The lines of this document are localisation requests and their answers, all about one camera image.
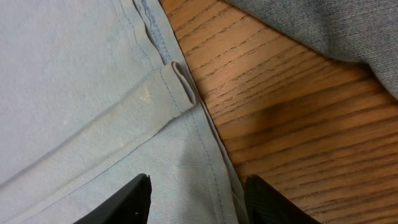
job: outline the light blue jeans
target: light blue jeans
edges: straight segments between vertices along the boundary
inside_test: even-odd
[[[140,173],[149,223],[247,221],[156,0],[1,1],[0,37],[0,223],[73,223]]]

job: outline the stitching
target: stitching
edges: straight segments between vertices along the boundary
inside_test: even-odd
[[[210,155],[209,155],[209,152],[207,151],[207,148],[206,148],[206,146],[205,146],[205,143],[203,143],[203,140],[202,140],[202,138],[200,137],[200,134],[199,134],[199,131],[198,131],[198,126],[197,126],[197,123],[196,123],[196,121],[195,121],[195,118],[193,117],[192,111],[191,111],[191,118],[192,118],[192,120],[193,120],[193,124],[195,125],[195,131],[196,131],[197,134],[198,134],[198,137],[199,137],[199,140],[200,140],[200,142],[201,142],[201,145],[202,145],[203,149],[204,149],[205,152],[206,152],[207,159],[208,159],[209,164],[210,164],[210,168],[211,168],[211,170],[213,171],[213,177],[214,177],[214,181],[215,181],[215,184],[216,184],[216,191],[217,191],[218,201],[219,201],[219,203],[220,203],[220,210],[221,210],[221,214],[222,214],[222,216],[223,216],[224,224],[226,224],[226,222],[225,222],[224,210],[223,210],[223,204],[221,203],[220,190],[219,190],[219,187],[218,187],[218,181],[217,181],[217,177],[216,177],[216,174],[215,174],[215,170],[214,170],[214,168],[213,168],[213,164],[211,163]]]
[[[54,201],[53,203],[51,203],[50,205],[46,206],[45,208],[43,208],[41,211],[37,212],[34,215],[31,215],[27,218],[25,218],[21,223],[25,223],[26,221],[32,219],[33,217],[36,217],[37,215],[41,214],[42,212],[46,211],[48,208],[50,208],[51,206],[53,206],[54,204],[56,204],[57,202],[63,200],[64,198],[66,198],[67,196],[75,193],[77,190],[80,190],[81,188],[83,188],[85,185],[87,185],[88,183],[90,183],[92,180],[94,180],[95,178],[99,177],[100,175],[104,174],[106,171],[108,171],[112,166],[106,168],[104,171],[100,172],[98,175],[96,175],[95,177],[93,177],[91,180],[85,182],[83,185],[81,185],[80,187],[75,188],[74,190],[72,190],[70,193],[67,193],[66,195],[62,196],[60,199]]]
[[[137,40],[136,30],[134,29],[134,26],[132,25],[130,19],[129,19],[128,16],[126,15],[126,12],[124,12],[124,8],[123,8],[123,4],[122,4],[121,0],[119,0],[119,3],[120,3],[120,5],[121,5],[121,8],[122,8],[122,12],[123,12],[123,14],[124,14],[124,17],[126,17],[127,21],[130,23],[130,26],[131,26],[131,28],[132,28],[132,32],[133,32],[133,34],[134,34],[134,39],[135,39],[135,41],[136,41],[138,47],[140,48],[141,52],[147,57],[147,59],[148,59],[148,61],[149,61],[149,64],[150,64],[150,67],[152,68],[152,70],[154,70],[154,66],[152,65],[152,62],[150,61],[149,56],[144,52],[144,50],[142,49],[141,45],[139,44],[139,42],[138,42],[138,40]]]
[[[147,10],[146,10],[147,15],[150,16],[150,17],[153,17],[153,15],[150,13],[150,9],[147,7],[146,0],[142,0],[142,3],[143,3],[143,5],[144,5],[144,8],[147,9]],[[167,47],[165,47],[162,34],[160,33],[159,28],[157,27],[157,24],[156,24],[156,21],[155,21],[155,20],[154,20],[154,26],[155,26],[156,36],[157,36],[157,37],[160,37],[160,39],[161,39],[161,41],[162,41],[162,47],[164,47],[164,49],[166,50],[166,53],[167,53],[168,58],[170,58],[169,50],[168,50]],[[218,201],[219,201],[219,203],[220,203],[220,210],[221,210],[221,214],[222,214],[222,216],[223,216],[224,224],[226,224],[226,222],[225,222],[225,214],[224,214],[224,210],[223,210],[223,204],[221,203],[220,190],[219,190],[219,187],[218,187],[218,181],[217,181],[217,178],[216,178],[215,170],[214,170],[214,168],[213,168],[213,164],[211,163],[210,155],[209,155],[209,153],[208,153],[208,151],[207,151],[207,148],[206,148],[206,146],[205,146],[205,143],[203,142],[203,140],[202,140],[202,138],[201,138],[201,136],[200,136],[200,133],[199,133],[199,130],[198,130],[198,126],[197,126],[196,121],[195,121],[195,118],[193,117],[193,114],[192,114],[192,110],[190,110],[190,115],[191,115],[191,118],[192,118],[193,123],[194,123],[194,125],[195,125],[195,131],[196,131],[197,134],[198,134],[198,137],[199,137],[199,140],[200,140],[200,142],[201,142],[201,145],[202,145],[203,149],[204,149],[205,152],[206,152],[208,161],[209,161],[209,163],[210,163],[210,168],[211,168],[211,170],[213,171],[213,177],[214,177],[214,181],[215,181],[215,185],[216,185],[216,191],[217,191]],[[185,128],[187,129],[187,131],[188,131],[188,133],[189,133],[189,129],[188,129],[188,127],[187,127],[187,123],[185,122],[185,120],[184,120],[184,124],[185,124]]]
[[[164,78],[163,78],[162,70],[160,70],[160,77],[162,77],[163,83],[164,83],[164,85],[166,85],[166,88],[167,88],[167,90],[169,91],[170,96],[171,96],[172,99],[173,99],[173,102],[174,102],[174,105],[175,105],[176,109],[178,109],[178,112],[180,112],[180,114],[182,114],[180,108],[177,106],[177,102],[175,102],[175,99],[174,99],[174,96],[173,96],[172,92],[170,91],[169,85],[166,84],[166,81],[165,81]]]
[[[159,50],[163,53],[165,53],[165,63],[169,63],[171,62],[171,57],[169,54],[169,50],[167,49],[165,43],[164,43],[164,39],[162,37],[162,34],[160,33],[159,27],[156,24],[156,20],[154,18],[154,16],[152,15],[152,13],[150,13],[150,9],[148,7],[147,1],[146,0],[142,0],[142,5],[144,6],[145,9],[145,13],[148,16],[149,22],[150,22],[150,27],[152,28],[152,25],[154,26],[153,31],[154,31],[154,40],[156,45],[160,48]]]

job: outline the wood grain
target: wood grain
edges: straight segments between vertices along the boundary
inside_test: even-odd
[[[323,223],[398,223],[398,106],[365,65],[323,57],[223,1],[161,1],[242,182]]]

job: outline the black object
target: black object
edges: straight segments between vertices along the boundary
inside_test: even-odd
[[[257,175],[246,179],[244,201],[250,224],[320,224]]]
[[[149,176],[139,174],[75,224],[145,224],[151,192]]]

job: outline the wooden floor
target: wooden floor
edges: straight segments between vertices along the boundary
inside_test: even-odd
[[[323,223],[398,223],[398,106],[367,66],[223,1],[161,3],[242,182],[260,175]]]

